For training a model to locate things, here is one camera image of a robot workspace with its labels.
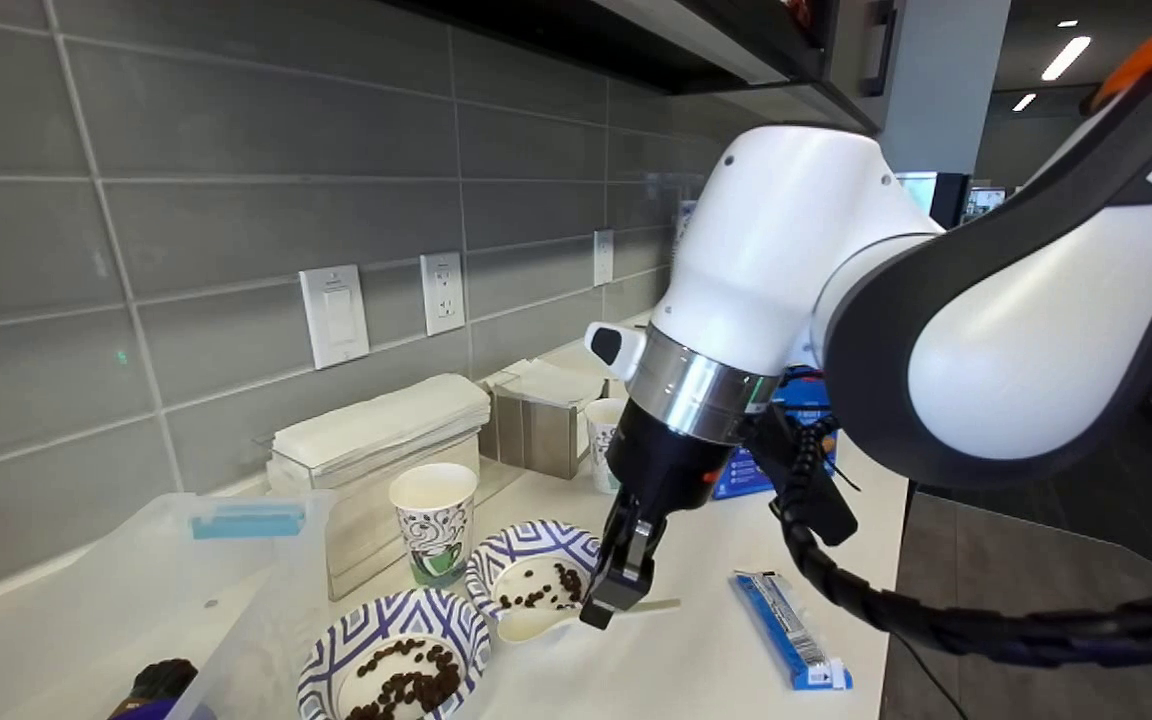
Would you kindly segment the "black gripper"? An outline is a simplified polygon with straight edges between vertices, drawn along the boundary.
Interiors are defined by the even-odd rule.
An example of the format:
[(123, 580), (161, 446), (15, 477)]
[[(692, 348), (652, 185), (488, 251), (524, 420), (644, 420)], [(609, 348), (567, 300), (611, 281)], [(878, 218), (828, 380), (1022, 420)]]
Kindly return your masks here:
[(609, 443), (622, 490), (580, 605), (587, 628), (609, 628), (615, 613), (635, 606), (652, 592), (666, 514), (702, 509), (728, 457), (728, 443), (682, 436), (635, 398), (626, 402)]

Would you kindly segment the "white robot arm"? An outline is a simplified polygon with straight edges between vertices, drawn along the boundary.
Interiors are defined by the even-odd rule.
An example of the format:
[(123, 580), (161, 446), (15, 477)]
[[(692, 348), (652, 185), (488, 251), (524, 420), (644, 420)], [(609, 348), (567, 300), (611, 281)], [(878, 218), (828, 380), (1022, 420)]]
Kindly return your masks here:
[(845, 436), (909, 479), (1075, 460), (1152, 384), (1152, 35), (1055, 157), (962, 226), (921, 211), (866, 132), (739, 132), (652, 314), (598, 324), (587, 348), (628, 384), (587, 623), (648, 596), (669, 521), (739, 446), (779, 479), (798, 540), (857, 533), (815, 440), (773, 413), (798, 364), (824, 370)]

